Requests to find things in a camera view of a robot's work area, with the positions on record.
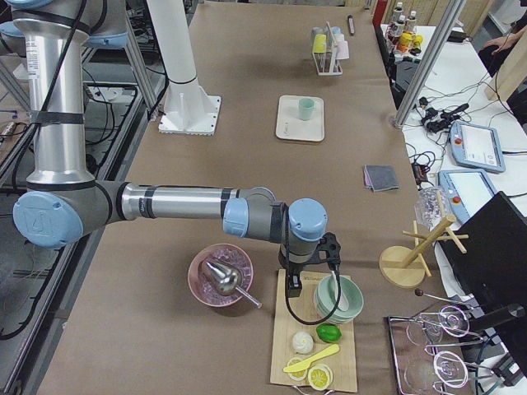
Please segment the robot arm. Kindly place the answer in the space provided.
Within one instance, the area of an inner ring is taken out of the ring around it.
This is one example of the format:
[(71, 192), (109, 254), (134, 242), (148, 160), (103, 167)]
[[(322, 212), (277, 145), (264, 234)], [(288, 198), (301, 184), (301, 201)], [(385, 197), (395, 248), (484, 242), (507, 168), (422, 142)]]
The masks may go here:
[(26, 42), (34, 171), (12, 215), (32, 244), (59, 249), (108, 224), (144, 218), (219, 218), (226, 233), (280, 246), (288, 296), (311, 264), (336, 263), (336, 239), (314, 199), (278, 201), (266, 188), (136, 185), (99, 181), (86, 167), (82, 47), (126, 43), (121, 1), (13, 1)]

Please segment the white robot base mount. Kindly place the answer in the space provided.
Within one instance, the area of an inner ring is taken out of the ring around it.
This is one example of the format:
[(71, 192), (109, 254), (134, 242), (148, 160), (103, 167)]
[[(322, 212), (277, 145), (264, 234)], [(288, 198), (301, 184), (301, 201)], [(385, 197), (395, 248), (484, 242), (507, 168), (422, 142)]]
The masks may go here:
[(175, 99), (175, 110), (164, 111), (159, 132), (212, 136), (216, 131), (222, 98), (200, 93), (192, 101), (184, 93)]

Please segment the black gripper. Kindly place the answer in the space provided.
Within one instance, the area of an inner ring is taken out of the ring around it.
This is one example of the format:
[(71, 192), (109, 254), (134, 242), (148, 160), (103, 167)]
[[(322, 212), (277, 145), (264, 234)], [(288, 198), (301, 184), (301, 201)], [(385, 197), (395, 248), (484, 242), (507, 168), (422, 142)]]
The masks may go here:
[(281, 267), (286, 270), (286, 274), (293, 278), (287, 280), (287, 296), (299, 297), (301, 295), (300, 274), (305, 266), (316, 264), (319, 261), (317, 248), (298, 253), (293, 249), (287, 251), (286, 245), (282, 244), (278, 253), (278, 260)]

